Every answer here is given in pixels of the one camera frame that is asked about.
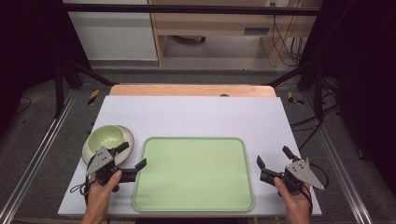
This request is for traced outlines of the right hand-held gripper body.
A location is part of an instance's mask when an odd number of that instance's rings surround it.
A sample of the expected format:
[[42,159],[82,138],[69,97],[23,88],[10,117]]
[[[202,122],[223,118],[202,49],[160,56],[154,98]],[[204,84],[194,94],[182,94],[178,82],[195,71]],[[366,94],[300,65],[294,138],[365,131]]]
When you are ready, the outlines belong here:
[[324,190],[324,185],[319,181],[304,160],[297,160],[285,167],[284,172],[274,172],[266,168],[261,170],[260,181],[275,186],[274,178],[280,178],[290,193],[300,190],[305,183]]

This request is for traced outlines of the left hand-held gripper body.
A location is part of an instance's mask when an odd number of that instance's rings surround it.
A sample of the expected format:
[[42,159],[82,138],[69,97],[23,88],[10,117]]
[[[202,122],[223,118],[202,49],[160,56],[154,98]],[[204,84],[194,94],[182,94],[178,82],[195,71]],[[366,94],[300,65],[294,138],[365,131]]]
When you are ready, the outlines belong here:
[[135,168],[121,169],[115,163],[116,154],[114,147],[111,149],[100,147],[88,163],[86,180],[90,184],[97,181],[99,184],[105,185],[111,176],[117,171],[121,171],[121,183],[135,182],[137,176]]

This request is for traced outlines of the cream plate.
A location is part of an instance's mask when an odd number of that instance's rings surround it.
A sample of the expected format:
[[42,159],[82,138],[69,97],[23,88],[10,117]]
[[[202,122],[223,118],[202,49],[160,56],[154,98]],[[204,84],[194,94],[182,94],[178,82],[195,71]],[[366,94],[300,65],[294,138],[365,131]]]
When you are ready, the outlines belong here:
[[[120,126],[120,125],[116,125],[116,126],[119,126],[121,128],[121,130],[123,131],[123,137],[124,137],[123,142],[128,142],[129,143],[129,147],[127,149],[125,149],[121,153],[117,153],[116,156],[115,156],[115,163],[117,165],[120,165],[121,163],[123,163],[130,156],[130,154],[133,151],[133,148],[134,148],[134,137],[133,137],[132,133],[127,128],[125,128],[123,126]],[[83,147],[82,147],[82,159],[83,159],[83,161],[86,164],[88,164],[89,161],[90,161],[90,158],[92,156],[94,156],[95,153],[91,152],[88,149],[88,138],[87,138],[85,143],[84,143],[84,145],[83,145]]]

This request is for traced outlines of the green bowl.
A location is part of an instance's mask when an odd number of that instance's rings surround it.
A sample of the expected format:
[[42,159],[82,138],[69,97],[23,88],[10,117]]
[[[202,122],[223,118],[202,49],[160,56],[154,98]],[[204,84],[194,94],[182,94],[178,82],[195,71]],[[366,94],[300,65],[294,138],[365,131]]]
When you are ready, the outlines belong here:
[[93,153],[95,153],[100,147],[111,149],[119,146],[123,140],[123,131],[119,126],[102,126],[91,132],[89,135],[88,149]]

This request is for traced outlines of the person's right hand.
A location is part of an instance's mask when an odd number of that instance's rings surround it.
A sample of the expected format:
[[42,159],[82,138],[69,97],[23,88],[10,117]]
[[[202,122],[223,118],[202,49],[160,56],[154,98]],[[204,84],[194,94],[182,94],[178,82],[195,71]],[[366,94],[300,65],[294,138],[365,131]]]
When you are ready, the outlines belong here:
[[302,190],[297,194],[291,194],[283,181],[275,177],[276,189],[283,198],[286,206],[286,214],[305,214],[311,216],[310,185],[305,183]]

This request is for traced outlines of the person's left hand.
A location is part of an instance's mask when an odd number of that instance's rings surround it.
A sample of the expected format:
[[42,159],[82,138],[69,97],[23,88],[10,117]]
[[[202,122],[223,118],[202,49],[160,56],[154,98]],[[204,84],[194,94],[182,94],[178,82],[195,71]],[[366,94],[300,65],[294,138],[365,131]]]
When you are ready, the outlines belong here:
[[120,183],[120,178],[121,171],[117,171],[104,186],[99,183],[91,184],[86,215],[102,217],[107,214],[110,194]]

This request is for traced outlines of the green tray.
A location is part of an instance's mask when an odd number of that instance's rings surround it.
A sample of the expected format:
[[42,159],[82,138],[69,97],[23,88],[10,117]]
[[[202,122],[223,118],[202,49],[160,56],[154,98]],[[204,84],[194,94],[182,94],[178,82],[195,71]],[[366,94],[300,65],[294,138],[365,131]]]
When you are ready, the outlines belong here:
[[133,197],[140,212],[246,212],[254,205],[238,138],[151,137],[142,158]]

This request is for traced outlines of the yellow black tape marker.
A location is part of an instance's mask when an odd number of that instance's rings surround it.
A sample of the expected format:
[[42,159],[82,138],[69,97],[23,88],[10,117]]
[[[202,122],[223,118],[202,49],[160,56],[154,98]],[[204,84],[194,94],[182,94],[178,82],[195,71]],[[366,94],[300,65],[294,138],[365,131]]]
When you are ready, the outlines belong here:
[[291,92],[288,92],[288,101],[293,104],[304,105],[304,101],[296,100]]
[[95,101],[95,99],[96,99],[96,97],[97,97],[99,91],[100,91],[100,90],[94,90],[94,91],[92,91],[92,94],[91,94],[91,96],[90,96],[90,98],[89,98],[89,101],[88,101],[87,105],[92,105],[92,104],[94,103],[94,101]]

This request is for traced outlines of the black metal stand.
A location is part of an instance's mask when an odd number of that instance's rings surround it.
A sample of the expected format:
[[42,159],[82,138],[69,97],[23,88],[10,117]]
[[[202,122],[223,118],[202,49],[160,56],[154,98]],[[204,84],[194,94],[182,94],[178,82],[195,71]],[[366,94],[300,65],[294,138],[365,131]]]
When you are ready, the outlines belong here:
[[297,75],[301,75],[300,80],[297,83],[297,89],[299,91],[307,91],[312,84],[314,87],[314,112],[315,116],[319,121],[323,121],[324,111],[322,108],[322,79],[323,73],[320,65],[318,63],[304,63],[300,64],[297,68],[291,70],[286,75],[279,77],[269,83],[267,86],[276,87],[281,83],[295,77]]
[[55,93],[56,93],[56,112],[55,118],[59,118],[64,111],[64,84],[65,79],[71,89],[79,89],[82,86],[82,81],[79,73],[85,74],[105,86],[112,87],[117,85],[117,82],[110,81],[99,74],[95,73],[90,68],[77,63],[74,60],[66,59],[57,62],[55,67]]

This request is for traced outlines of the wooden table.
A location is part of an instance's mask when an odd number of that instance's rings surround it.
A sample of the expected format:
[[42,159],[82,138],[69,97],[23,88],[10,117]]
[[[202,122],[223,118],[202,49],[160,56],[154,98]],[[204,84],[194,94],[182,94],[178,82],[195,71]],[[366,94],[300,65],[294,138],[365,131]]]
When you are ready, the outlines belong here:
[[221,96],[276,97],[270,86],[192,85],[192,84],[119,84],[111,88],[112,96]]

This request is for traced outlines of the dark curtain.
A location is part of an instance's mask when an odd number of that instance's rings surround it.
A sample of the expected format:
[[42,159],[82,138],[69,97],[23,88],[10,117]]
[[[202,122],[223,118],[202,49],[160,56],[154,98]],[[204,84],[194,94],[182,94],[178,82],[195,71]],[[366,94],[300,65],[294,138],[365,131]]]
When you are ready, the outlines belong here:
[[303,61],[319,60],[359,148],[396,196],[396,0],[323,0]]
[[55,63],[46,51],[48,44],[30,24],[33,13],[49,26],[66,56],[83,66],[91,66],[69,14],[42,7],[62,1],[0,0],[0,133],[10,123],[22,94],[54,76]]

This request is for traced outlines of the white cabinet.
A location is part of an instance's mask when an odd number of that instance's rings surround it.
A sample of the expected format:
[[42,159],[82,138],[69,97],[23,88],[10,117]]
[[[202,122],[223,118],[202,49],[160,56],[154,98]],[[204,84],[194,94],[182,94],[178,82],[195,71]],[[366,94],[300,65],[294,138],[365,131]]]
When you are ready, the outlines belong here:
[[156,61],[148,13],[68,12],[90,61]]

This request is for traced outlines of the wooden desk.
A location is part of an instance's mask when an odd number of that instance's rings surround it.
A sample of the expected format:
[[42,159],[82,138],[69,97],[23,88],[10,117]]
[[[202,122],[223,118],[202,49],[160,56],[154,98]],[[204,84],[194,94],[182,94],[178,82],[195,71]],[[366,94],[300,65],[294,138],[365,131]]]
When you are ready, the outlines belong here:
[[[321,7],[323,0],[148,0],[151,5],[232,7]],[[153,13],[154,34],[180,36],[258,36],[272,66],[285,58],[292,38],[309,37],[314,16]]]

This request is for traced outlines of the black horizontal bar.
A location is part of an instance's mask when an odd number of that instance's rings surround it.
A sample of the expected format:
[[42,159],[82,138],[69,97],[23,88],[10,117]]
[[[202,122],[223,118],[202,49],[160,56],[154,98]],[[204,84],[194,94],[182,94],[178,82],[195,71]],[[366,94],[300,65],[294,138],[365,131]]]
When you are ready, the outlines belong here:
[[179,5],[109,5],[64,4],[67,11],[76,12],[125,12],[125,13],[185,13],[185,14],[240,14],[317,16],[320,8],[300,7],[226,7],[226,6],[179,6]]

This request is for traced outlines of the metal floor rail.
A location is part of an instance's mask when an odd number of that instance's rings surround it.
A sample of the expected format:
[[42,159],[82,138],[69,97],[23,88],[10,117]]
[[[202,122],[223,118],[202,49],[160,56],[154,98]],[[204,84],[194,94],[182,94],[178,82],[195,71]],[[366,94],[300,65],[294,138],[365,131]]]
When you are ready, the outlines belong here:
[[75,101],[77,91],[70,90],[64,101],[61,101],[61,109],[56,112],[56,116],[51,121],[46,133],[40,140],[40,144],[35,149],[35,154],[29,160],[29,164],[25,167],[21,178],[11,195],[7,198],[7,202],[0,209],[0,224],[10,224],[17,213],[23,198],[30,188],[35,176],[46,158],[50,147],[55,140],[59,130],[62,128],[65,118],[72,104]]
[[314,216],[314,223],[373,224],[373,220],[358,193],[352,175],[347,170],[329,133],[330,125],[338,124],[340,116],[333,98],[324,105],[323,122],[313,120],[317,130],[306,140],[301,153],[318,165],[329,178],[328,187],[317,190],[316,196],[321,216]]

